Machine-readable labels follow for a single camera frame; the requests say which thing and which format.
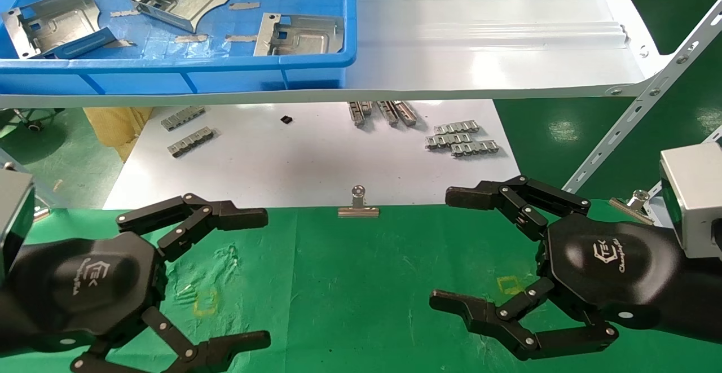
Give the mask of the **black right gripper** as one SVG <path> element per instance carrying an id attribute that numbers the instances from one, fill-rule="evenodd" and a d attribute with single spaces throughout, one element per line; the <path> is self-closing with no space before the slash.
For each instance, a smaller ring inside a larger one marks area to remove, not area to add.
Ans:
<path id="1" fill-rule="evenodd" d="M 520 361 L 602 352 L 619 337 L 607 321 L 639 330 L 684 326 L 676 286 L 684 253 L 671 229 L 592 220 L 589 200 L 525 175 L 450 186 L 444 203 L 497 209 L 532 242 L 545 240 L 548 278 L 500 306 L 438 289 L 430 294 L 432 309 L 460 316 L 468 332 L 497 340 Z M 549 225 L 541 210 L 562 219 Z M 583 326 L 527 330 L 521 320 L 549 298 Z"/>

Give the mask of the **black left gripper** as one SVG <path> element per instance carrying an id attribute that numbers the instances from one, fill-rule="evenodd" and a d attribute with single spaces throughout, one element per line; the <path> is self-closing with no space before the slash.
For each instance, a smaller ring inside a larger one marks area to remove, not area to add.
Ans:
<path id="1" fill-rule="evenodd" d="M 10 269 L 12 344 L 90 344 L 72 372 L 142 372 L 106 360 L 146 328 L 177 355 L 165 372 L 225 372 L 238 353 L 268 348 L 267 330 L 212 337 L 193 345 L 157 308 L 164 299 L 165 261 L 176 261 L 214 230 L 268 226 L 264 208 L 175 196 L 117 218 L 111 239 L 66 239 L 21 247 Z M 143 235 L 174 226 L 156 248 Z"/>

